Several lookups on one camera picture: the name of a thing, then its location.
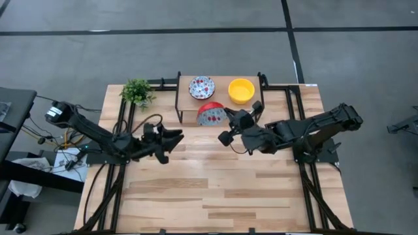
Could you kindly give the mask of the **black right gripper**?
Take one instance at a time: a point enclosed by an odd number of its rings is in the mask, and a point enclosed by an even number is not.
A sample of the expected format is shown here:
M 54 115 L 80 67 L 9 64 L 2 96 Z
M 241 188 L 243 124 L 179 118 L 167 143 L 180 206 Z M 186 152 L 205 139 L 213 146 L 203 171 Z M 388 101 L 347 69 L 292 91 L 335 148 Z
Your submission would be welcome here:
M 229 120 L 230 131 L 223 131 L 218 140 L 224 145 L 229 146 L 233 139 L 233 136 L 241 134 L 244 136 L 249 131 L 260 129 L 257 122 L 263 113 L 264 107 L 260 101 L 255 101 L 252 104 L 251 112 L 247 112 L 244 109 L 232 110 L 230 108 L 224 108 L 225 115 Z

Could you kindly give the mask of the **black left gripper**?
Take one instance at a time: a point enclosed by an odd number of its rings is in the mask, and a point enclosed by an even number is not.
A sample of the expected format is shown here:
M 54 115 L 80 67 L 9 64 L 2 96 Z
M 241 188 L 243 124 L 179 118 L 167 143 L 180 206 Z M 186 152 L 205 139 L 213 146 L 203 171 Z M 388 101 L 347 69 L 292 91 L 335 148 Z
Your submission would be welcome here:
M 144 154 L 155 155 L 157 160 L 165 165 L 169 162 L 165 151 L 170 153 L 183 138 L 181 129 L 168 130 L 162 124 L 145 123 L 142 137 Z

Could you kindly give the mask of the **red floral mini bowl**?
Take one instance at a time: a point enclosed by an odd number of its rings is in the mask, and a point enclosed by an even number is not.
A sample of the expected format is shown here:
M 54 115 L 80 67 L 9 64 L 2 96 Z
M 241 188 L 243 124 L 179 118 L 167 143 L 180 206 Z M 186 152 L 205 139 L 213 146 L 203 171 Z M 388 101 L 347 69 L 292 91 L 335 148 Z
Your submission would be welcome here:
M 196 76 L 189 83 L 189 94 L 197 100 L 209 99 L 215 90 L 215 82 L 209 76 Z
M 201 126 L 220 125 L 227 119 L 224 106 L 219 102 L 208 102 L 197 112 L 197 124 Z

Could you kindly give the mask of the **yellow plastic bowl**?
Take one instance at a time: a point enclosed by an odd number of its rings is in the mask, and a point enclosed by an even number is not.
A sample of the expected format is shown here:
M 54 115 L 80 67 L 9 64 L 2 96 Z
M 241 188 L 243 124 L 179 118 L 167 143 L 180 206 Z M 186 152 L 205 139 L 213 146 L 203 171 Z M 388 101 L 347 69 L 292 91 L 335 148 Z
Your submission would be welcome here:
M 230 82 L 228 94 L 234 103 L 245 104 L 253 98 L 255 86 L 248 79 L 237 78 Z

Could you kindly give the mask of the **small green potted plant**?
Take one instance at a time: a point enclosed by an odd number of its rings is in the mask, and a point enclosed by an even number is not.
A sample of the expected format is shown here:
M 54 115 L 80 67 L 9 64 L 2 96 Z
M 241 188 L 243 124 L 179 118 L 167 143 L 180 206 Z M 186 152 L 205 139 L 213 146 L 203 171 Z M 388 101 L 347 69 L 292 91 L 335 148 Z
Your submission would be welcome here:
M 120 96 L 130 103 L 137 105 L 141 110 L 145 110 L 156 99 L 153 89 L 147 80 L 130 79 L 123 86 Z

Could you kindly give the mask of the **white printed cardboard box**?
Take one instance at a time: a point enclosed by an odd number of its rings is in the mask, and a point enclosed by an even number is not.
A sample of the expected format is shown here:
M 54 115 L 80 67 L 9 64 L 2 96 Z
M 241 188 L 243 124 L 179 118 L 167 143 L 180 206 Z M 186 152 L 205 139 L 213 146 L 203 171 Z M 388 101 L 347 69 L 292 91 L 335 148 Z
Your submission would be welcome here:
M 71 161 L 77 160 L 78 153 L 79 150 L 76 148 L 58 150 L 55 163 L 52 167 L 52 173 L 58 176 L 63 176 L 64 178 L 85 182 L 88 171 L 86 155 L 77 161 L 77 163 L 70 170 L 65 168 Z

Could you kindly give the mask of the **black low bench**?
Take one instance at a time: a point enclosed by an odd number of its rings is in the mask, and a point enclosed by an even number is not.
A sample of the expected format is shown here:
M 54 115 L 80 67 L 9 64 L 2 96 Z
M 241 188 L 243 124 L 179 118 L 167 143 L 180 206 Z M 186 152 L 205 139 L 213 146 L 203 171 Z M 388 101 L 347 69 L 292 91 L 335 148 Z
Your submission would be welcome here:
M 80 181 L 29 168 L 11 161 L 3 161 L 0 164 L 0 180 L 15 180 L 24 183 L 32 183 L 42 187 L 49 187 L 73 193 L 81 193 L 84 188 L 84 184 Z

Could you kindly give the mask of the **white plastic bag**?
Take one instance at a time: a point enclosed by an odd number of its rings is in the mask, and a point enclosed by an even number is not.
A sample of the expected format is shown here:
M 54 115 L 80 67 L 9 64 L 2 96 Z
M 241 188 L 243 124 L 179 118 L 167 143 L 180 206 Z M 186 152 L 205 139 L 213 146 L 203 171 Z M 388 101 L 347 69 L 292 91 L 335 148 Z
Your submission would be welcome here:
M 50 166 L 49 162 L 46 160 L 45 157 L 16 159 L 13 161 L 13 163 L 17 163 L 37 170 L 43 170 L 44 168 L 48 168 Z M 8 189 L 16 196 L 29 196 L 31 198 L 38 197 L 40 192 L 42 191 L 42 187 L 40 185 L 25 183 L 16 180 L 10 181 Z

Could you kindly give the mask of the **black side desk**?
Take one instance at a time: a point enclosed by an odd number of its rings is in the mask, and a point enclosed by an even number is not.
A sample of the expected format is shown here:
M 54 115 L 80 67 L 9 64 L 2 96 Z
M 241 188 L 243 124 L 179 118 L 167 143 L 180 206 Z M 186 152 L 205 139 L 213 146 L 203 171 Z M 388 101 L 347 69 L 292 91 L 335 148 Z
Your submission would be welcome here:
M 3 122 L 14 127 L 11 133 L 0 133 L 0 163 L 10 151 L 24 121 L 30 113 L 37 92 L 29 89 L 11 89 L 0 87 L 0 102 L 10 103 Z

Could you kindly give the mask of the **wooden shelf black metal frame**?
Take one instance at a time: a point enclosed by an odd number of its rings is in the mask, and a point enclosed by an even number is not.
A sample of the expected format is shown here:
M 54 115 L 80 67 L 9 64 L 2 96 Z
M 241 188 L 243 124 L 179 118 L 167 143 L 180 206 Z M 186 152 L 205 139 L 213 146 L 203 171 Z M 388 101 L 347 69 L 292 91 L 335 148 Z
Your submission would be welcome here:
M 263 79 L 264 74 L 260 72 L 257 76 L 209 76 L 214 81 L 214 93 L 207 99 L 196 99 L 189 93 L 189 84 L 196 76 L 182 76 L 181 72 L 177 75 L 177 88 L 176 88 L 176 100 L 175 110 L 179 119 L 179 122 L 183 122 L 184 112 L 196 112 L 202 105 L 207 102 L 219 102 L 227 108 L 233 110 L 251 110 L 252 104 L 255 101 L 261 101 L 264 104 L 263 97 Z M 250 81 L 254 86 L 254 94 L 246 102 L 234 102 L 229 95 L 229 84 L 234 80 L 245 79 Z

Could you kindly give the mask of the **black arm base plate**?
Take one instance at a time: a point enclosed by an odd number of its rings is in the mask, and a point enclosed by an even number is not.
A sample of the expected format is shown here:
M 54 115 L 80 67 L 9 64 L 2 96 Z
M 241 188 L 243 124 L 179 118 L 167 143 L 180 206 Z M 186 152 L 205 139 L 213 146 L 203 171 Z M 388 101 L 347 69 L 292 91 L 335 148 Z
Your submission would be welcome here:
M 83 150 L 87 153 L 87 164 L 124 165 L 129 163 L 129 151 L 132 148 L 132 138 L 110 138 L 96 142 L 92 140 Z
M 298 163 L 312 164 L 337 163 L 339 161 L 337 148 L 342 143 L 335 143 L 333 139 L 328 139 L 319 144 L 312 144 L 308 140 L 295 142 L 292 147 L 294 160 Z

